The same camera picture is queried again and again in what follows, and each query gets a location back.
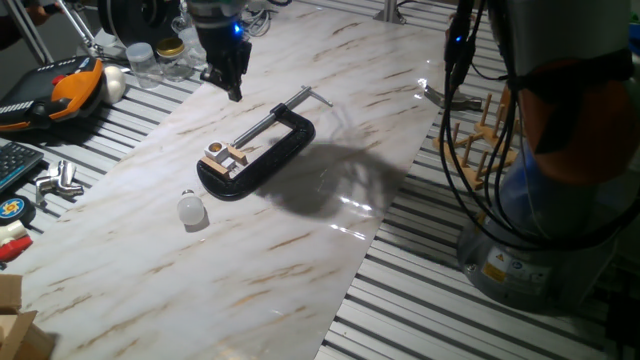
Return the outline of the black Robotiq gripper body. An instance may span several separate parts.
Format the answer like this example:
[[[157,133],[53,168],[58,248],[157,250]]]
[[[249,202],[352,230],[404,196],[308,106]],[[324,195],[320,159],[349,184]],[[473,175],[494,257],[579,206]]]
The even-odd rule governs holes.
[[[217,69],[224,80],[246,73],[252,45],[238,16],[193,16],[200,44],[206,52],[207,68]]]

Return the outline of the person's bare hand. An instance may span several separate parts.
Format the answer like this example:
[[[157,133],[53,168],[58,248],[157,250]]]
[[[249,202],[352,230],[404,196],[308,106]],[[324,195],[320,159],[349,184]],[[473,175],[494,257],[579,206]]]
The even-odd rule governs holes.
[[[41,5],[29,5],[25,8],[35,26],[41,26],[51,17]]]

